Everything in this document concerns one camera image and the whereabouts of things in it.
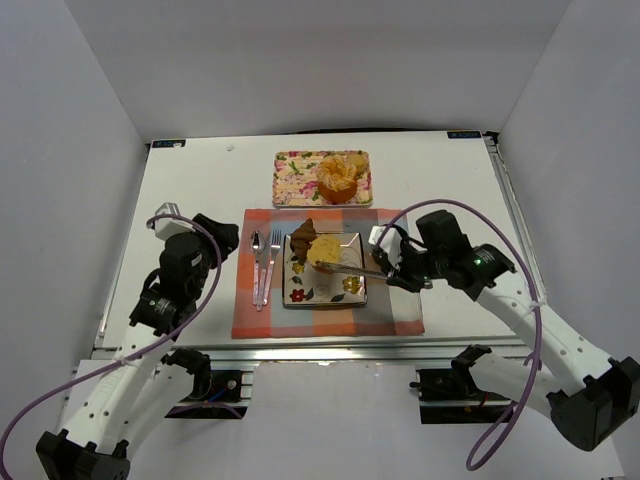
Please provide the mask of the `brown chocolate croissant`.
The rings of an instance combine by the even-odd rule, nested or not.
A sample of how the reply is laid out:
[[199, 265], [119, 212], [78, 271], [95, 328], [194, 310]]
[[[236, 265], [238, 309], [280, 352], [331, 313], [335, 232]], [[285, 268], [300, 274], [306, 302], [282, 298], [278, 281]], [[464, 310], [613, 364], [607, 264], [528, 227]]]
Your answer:
[[317, 233], [311, 218], [308, 218], [291, 234], [290, 248], [300, 265], [305, 264], [308, 251], [316, 238]]

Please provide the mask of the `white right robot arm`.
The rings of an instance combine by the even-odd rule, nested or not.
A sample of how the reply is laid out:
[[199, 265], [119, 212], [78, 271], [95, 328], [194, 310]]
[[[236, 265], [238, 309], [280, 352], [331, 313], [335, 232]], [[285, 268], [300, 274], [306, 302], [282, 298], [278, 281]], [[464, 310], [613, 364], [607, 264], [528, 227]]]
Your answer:
[[455, 216], [439, 210], [421, 217], [417, 246], [389, 223], [372, 228], [374, 261], [388, 284], [412, 293], [443, 280], [492, 313], [531, 350], [530, 365], [506, 360], [482, 345], [452, 362], [470, 390], [515, 399], [546, 416], [576, 448], [592, 451], [639, 410], [639, 364], [617, 360], [586, 340], [535, 298], [525, 272], [490, 244], [471, 245]]

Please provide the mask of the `round yellow sponge cake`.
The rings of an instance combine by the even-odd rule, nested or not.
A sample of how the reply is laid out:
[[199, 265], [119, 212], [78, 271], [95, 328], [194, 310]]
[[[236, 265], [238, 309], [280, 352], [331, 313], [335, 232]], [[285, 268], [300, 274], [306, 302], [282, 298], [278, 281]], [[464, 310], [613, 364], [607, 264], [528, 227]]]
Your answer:
[[328, 269], [324, 263], [338, 264], [341, 259], [341, 244], [339, 239], [331, 234], [319, 235], [311, 242], [307, 252], [307, 260], [316, 270], [326, 273]]

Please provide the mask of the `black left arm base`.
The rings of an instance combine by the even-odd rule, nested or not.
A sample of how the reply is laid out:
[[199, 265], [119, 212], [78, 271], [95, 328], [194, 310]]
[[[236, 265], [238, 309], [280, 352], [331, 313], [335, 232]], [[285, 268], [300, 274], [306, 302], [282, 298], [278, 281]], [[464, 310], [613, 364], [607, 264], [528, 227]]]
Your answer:
[[252, 395], [251, 370], [213, 369], [166, 415], [169, 419], [241, 420]]

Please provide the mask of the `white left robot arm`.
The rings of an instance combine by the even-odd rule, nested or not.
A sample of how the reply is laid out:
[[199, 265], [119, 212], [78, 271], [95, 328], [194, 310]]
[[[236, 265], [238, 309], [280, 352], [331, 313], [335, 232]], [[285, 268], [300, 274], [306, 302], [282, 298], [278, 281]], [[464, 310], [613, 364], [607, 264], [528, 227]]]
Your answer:
[[57, 433], [44, 433], [36, 454], [50, 479], [125, 479], [137, 448], [180, 401], [211, 387], [211, 360], [174, 346], [211, 299], [222, 263], [239, 245], [235, 224], [202, 214], [159, 213], [148, 223], [164, 243], [145, 279], [112, 362]]

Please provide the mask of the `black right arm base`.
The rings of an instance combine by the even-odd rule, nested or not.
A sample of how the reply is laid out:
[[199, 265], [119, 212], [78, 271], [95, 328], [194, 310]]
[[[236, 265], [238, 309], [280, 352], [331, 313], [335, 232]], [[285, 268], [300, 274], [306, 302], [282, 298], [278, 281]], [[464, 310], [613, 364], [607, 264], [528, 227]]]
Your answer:
[[409, 383], [417, 396], [423, 425], [491, 424], [509, 407], [498, 394], [468, 390], [452, 369], [420, 369]]

